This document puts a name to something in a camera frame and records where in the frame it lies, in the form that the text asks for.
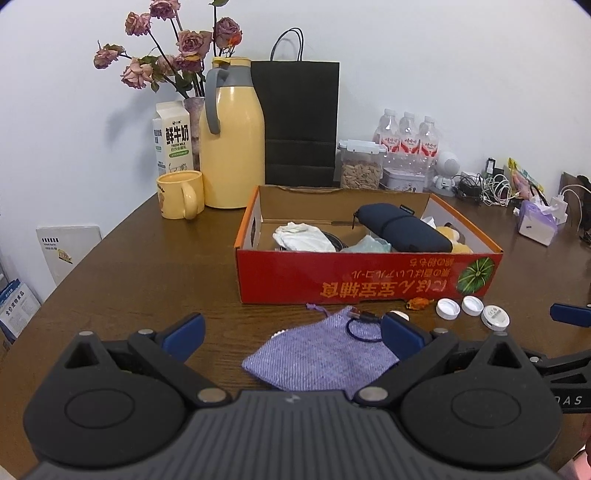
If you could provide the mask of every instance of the plush toy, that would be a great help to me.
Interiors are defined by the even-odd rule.
[[[472,249],[464,244],[459,242],[460,239],[460,232],[450,228],[448,226],[438,226],[435,230],[437,230],[440,234],[446,237],[452,243],[452,253],[453,254],[471,254],[473,253]]]

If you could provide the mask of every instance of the white cloth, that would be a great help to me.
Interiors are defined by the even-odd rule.
[[[289,222],[277,227],[273,234],[275,242],[295,252],[336,252],[330,240],[316,226]]]

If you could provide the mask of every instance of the wooden table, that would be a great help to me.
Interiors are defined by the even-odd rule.
[[[548,315],[554,302],[590,302],[591,250],[574,231],[561,232],[546,248],[517,235],[507,209],[450,202],[505,250],[486,301],[509,313],[511,335],[548,356],[589,348],[591,330],[554,323]],[[242,370],[242,360],[277,330],[320,320],[322,314],[303,305],[241,305],[232,247],[242,213],[206,209],[194,222],[165,220],[154,196],[68,275],[0,366],[0,465],[16,477],[35,465],[22,429],[23,411],[62,349],[81,330],[123,339],[140,328],[161,330],[187,312],[201,311],[207,336],[188,365],[232,394],[261,386]],[[402,304],[364,304],[375,313],[393,307]],[[451,328],[465,339],[490,333],[478,319],[462,313],[455,322],[445,322],[433,308],[412,313],[411,320],[425,330]],[[555,469],[582,444],[583,416],[563,418],[549,460]]]

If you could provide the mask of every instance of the white cable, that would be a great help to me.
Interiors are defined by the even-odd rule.
[[[568,188],[571,188],[571,187],[579,187],[580,189],[583,189],[583,190],[585,190],[585,191],[587,191],[587,192],[591,193],[591,190],[589,190],[587,187],[583,187],[582,185],[578,185],[578,184],[573,184],[573,185],[565,185],[565,186],[562,188],[562,190],[560,190],[560,193],[561,193],[561,194],[562,194],[562,193],[564,193],[566,189],[568,189]]]
[[[506,197],[503,198],[503,192],[506,191]],[[487,205],[499,205],[507,207],[509,201],[517,198],[517,194],[511,194],[511,184],[507,177],[502,173],[498,173],[493,177],[488,177],[482,183],[482,202]]]
[[[583,203],[581,202],[581,197],[579,197],[579,196],[577,195],[577,192],[575,192],[574,190],[571,190],[570,188],[568,188],[568,187],[572,187],[572,186],[573,186],[573,185],[567,185],[566,187],[564,187],[564,188],[563,188],[563,189],[560,191],[560,194],[561,194],[561,195],[564,195],[566,192],[573,192],[573,193],[574,193],[574,196],[576,196],[576,197],[579,199],[579,210],[580,210],[580,212],[581,212],[581,218],[580,218],[580,220],[579,220],[579,226],[577,227],[577,231],[579,231],[579,229],[581,228],[581,222],[583,221]]]

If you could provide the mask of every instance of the sunflower seeds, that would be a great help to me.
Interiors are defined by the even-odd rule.
[[[372,189],[379,186],[382,166],[364,161],[343,163],[340,186],[343,189]]]

